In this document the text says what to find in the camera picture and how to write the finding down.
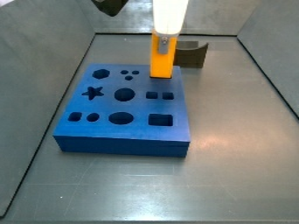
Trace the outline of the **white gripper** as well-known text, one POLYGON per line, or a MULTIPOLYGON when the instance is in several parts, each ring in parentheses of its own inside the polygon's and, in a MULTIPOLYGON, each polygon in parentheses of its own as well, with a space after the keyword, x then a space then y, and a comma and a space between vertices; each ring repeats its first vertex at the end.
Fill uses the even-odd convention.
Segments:
POLYGON ((153 0, 153 30, 159 35, 157 52, 168 53, 169 38, 177 36, 189 0, 153 0))

